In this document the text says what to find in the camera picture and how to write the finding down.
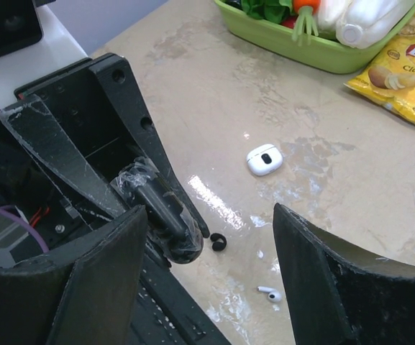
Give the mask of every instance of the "orange carrot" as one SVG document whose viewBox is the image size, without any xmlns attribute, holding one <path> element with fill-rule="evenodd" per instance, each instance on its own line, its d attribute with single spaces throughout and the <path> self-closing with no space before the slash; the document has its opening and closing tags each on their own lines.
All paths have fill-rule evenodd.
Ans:
<svg viewBox="0 0 415 345">
<path fill-rule="evenodd" d="M 316 13 L 321 0 L 293 0 L 293 10 L 298 13 L 301 7 L 310 6 L 313 8 L 313 13 Z"/>
</svg>

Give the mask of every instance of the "table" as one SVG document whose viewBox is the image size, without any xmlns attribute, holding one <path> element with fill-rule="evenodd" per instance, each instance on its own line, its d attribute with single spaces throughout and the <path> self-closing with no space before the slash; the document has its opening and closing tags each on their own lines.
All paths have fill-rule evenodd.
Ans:
<svg viewBox="0 0 415 345">
<path fill-rule="evenodd" d="M 234 345 L 294 344 L 271 227 L 283 203 L 377 254 L 415 265 L 415 126 L 331 75 L 226 30 L 213 1 L 169 0 L 96 52 L 131 63 L 174 170 L 211 232 L 193 264 L 173 268 Z M 265 143 L 283 167 L 253 176 Z"/>
</svg>

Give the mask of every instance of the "tomato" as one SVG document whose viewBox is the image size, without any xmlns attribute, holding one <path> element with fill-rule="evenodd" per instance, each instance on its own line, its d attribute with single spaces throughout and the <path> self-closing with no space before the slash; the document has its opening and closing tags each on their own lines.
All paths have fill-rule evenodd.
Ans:
<svg viewBox="0 0 415 345">
<path fill-rule="evenodd" d="M 283 20 L 281 25 L 283 27 L 288 27 L 290 29 L 293 29 L 295 27 L 295 23 L 296 23 L 297 18 L 298 18 L 297 16 L 287 17 L 287 19 Z"/>
</svg>

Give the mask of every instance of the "screw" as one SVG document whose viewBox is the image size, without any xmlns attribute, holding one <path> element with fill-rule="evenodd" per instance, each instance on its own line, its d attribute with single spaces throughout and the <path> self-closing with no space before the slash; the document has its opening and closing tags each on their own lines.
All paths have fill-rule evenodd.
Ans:
<svg viewBox="0 0 415 345">
<path fill-rule="evenodd" d="M 65 231 L 65 226 L 63 224 L 58 224 L 55 226 L 55 230 L 58 234 L 62 234 Z"/>
</svg>

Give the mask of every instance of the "screw hole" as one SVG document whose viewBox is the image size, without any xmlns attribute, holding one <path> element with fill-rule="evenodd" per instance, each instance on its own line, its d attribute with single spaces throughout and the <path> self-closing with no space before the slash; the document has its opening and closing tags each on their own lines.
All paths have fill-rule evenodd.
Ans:
<svg viewBox="0 0 415 345">
<path fill-rule="evenodd" d="M 114 70 L 111 77 L 118 84 L 122 84 L 126 80 L 126 75 L 122 70 Z"/>
<path fill-rule="evenodd" d="M 148 116 L 145 116 L 140 120 L 140 126 L 142 126 L 145 131 L 150 131 L 152 129 L 152 120 Z"/>
</svg>

